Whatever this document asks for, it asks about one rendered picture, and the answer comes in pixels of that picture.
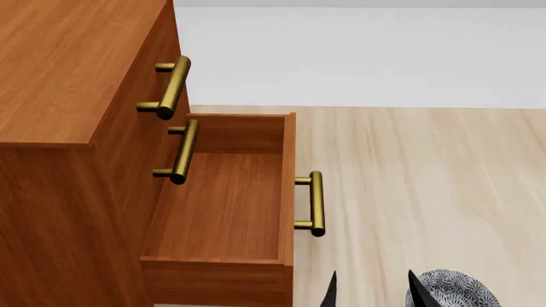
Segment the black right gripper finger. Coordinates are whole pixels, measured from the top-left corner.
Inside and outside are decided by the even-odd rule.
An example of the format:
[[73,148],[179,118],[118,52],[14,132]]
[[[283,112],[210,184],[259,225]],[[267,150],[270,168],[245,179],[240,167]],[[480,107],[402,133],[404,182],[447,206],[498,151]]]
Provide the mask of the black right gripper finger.
[[437,307],[437,301],[410,269],[408,272],[409,290],[415,307]]
[[337,273],[334,271],[332,274],[331,280],[328,284],[328,289],[325,293],[324,299],[322,300],[320,307],[336,307],[337,299]]

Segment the open wooden drawer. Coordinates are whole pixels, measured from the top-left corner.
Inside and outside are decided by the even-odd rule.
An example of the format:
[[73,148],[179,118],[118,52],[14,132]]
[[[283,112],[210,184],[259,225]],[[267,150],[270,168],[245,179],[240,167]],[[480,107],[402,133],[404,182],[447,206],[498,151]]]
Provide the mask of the open wooden drawer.
[[155,304],[293,306],[294,114],[192,114],[189,174],[163,185],[140,264]]

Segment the brown wooden cabinet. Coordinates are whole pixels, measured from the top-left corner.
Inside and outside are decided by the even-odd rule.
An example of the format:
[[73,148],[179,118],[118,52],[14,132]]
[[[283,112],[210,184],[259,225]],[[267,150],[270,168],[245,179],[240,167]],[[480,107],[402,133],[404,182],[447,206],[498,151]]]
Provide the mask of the brown wooden cabinet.
[[0,0],[0,307],[153,307],[172,0]]

